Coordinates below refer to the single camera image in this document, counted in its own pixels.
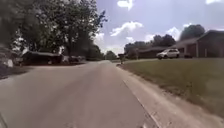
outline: green grass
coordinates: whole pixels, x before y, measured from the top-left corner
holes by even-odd
[[[122,67],[224,117],[224,59],[146,61]]]

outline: sidewalk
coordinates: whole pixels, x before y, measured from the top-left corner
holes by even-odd
[[[117,68],[118,74],[160,128],[224,128],[223,120]]]

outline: sky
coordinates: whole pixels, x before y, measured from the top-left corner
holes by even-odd
[[[96,0],[106,10],[104,23],[94,39],[102,52],[124,52],[134,41],[150,41],[156,34],[178,40],[184,27],[201,24],[206,30],[224,30],[224,0]]]

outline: white car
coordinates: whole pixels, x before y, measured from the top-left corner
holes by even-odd
[[[167,49],[157,54],[158,59],[179,58],[179,56],[180,52],[178,49]]]

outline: asphalt road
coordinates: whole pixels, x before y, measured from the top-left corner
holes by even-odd
[[[8,128],[156,128],[117,73],[108,61],[35,68],[0,81],[0,112]]]

